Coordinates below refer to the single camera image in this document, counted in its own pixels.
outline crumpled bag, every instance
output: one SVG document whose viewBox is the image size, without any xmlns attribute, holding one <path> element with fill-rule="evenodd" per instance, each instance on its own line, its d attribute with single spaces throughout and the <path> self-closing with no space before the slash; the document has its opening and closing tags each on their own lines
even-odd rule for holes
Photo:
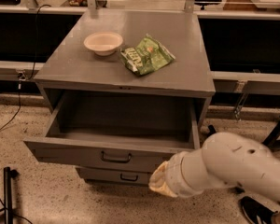
<svg viewBox="0 0 280 224">
<path fill-rule="evenodd" d="M 175 60 L 175 56 L 159 41 L 146 35 L 135 48 L 122 49 L 125 66 L 138 76 L 159 70 Z"/>
</svg>

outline black cable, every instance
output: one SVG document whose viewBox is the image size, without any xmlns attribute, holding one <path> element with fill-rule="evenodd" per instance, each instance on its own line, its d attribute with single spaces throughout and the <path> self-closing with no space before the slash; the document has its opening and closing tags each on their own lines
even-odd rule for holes
<svg viewBox="0 0 280 224">
<path fill-rule="evenodd" d="M 1 198 L 0 198 L 0 203 L 3 205 L 4 209 L 7 210 L 7 208 L 6 208 L 6 206 L 4 205 L 4 203 L 3 203 L 3 201 L 2 201 Z M 22 216 L 20 216 L 20 215 L 18 215 L 18 214 L 15 214 L 12 210 L 8 210 L 8 211 L 11 212 L 13 216 L 16 216 L 16 217 L 18 217 L 18 218 L 22 218 L 22 219 L 26 220 L 27 222 L 29 222 L 30 224 L 33 224 L 33 223 L 32 223 L 29 219 L 27 219 L 26 217 L 22 217 Z"/>
<path fill-rule="evenodd" d="M 19 108 L 18 108 L 17 112 L 13 115 L 13 117 L 9 120 L 9 122 L 7 122 L 5 125 L 3 125 L 3 126 L 0 128 L 0 131 L 2 131 L 6 126 L 8 126 L 8 124 L 9 124 L 12 120 L 14 120 L 14 118 L 16 118 L 16 116 L 18 115 L 18 113 L 19 113 L 20 110 L 21 110 L 21 83 L 19 83 L 18 96 L 19 96 Z"/>
<path fill-rule="evenodd" d="M 48 5 L 48 4 L 44 4 L 42 6 L 40 6 L 36 12 L 36 15 L 35 15 L 35 30 L 36 30 L 36 42 L 35 42 L 35 60 L 34 60 L 34 65 L 33 65 L 33 68 L 32 68 L 32 72 L 31 72 L 31 75 L 29 76 L 29 78 L 27 78 L 27 80 L 30 80 L 33 76 L 34 76 L 34 73 L 35 73 L 35 64 L 36 64 L 36 58 L 37 58 L 37 49 L 38 49 L 38 41 L 39 41 L 39 31 L 38 31 L 38 24 L 37 24 L 37 18 L 38 18 L 38 14 L 40 12 L 40 9 L 42 7 L 51 7 L 51 5 Z"/>
</svg>

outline concrete floor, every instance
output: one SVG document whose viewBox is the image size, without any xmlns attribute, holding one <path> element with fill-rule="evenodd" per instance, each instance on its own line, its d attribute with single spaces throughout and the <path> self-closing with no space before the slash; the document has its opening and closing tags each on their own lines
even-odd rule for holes
<svg viewBox="0 0 280 224">
<path fill-rule="evenodd" d="M 0 95 L 0 127 L 18 109 L 17 95 Z M 204 122 L 258 141 L 268 135 L 280 109 L 245 108 L 242 120 L 233 118 L 231 107 L 211 106 Z M 20 174 L 13 183 L 15 213 L 33 223 L 195 223 L 245 224 L 238 201 L 252 196 L 273 210 L 280 206 L 253 192 L 237 194 L 234 189 L 208 190 L 190 199 L 172 199 L 146 187 L 91 184 L 80 179 L 73 166 L 39 163 L 22 140 L 40 136 L 49 121 L 49 110 L 39 96 L 21 96 L 21 111 L 0 132 L 0 196 L 3 197 L 3 168 Z M 280 159 L 280 151 L 274 155 Z M 14 223 L 28 223 L 15 218 Z"/>
</svg>

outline gray cabinet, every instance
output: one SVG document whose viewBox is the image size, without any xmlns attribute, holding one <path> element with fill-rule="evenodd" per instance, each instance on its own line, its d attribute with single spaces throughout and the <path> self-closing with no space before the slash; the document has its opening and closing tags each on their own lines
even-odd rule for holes
<svg viewBox="0 0 280 224">
<path fill-rule="evenodd" d="M 102 9 L 98 16 L 85 13 L 35 76 L 51 118 L 43 136 L 24 142 L 39 161 L 75 165 L 81 178 L 146 185 L 162 162 L 200 147 L 215 88 L 198 20 L 184 12 Z M 125 22 L 111 26 L 115 19 Z M 163 28 L 165 21 L 180 29 Z M 103 30 L 131 47 L 149 33 L 176 61 L 136 77 L 117 53 L 99 57 L 83 47 Z"/>
</svg>

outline sneaker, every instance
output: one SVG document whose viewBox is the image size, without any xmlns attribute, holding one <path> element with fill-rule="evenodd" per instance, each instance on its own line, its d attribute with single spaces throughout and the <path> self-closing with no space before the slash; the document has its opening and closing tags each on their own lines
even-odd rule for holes
<svg viewBox="0 0 280 224">
<path fill-rule="evenodd" d="M 244 197 L 240 200 L 241 208 L 245 217 L 253 224 L 272 224 L 272 215 L 275 212 L 271 211 L 264 205 L 258 203 L 252 198 Z"/>
</svg>

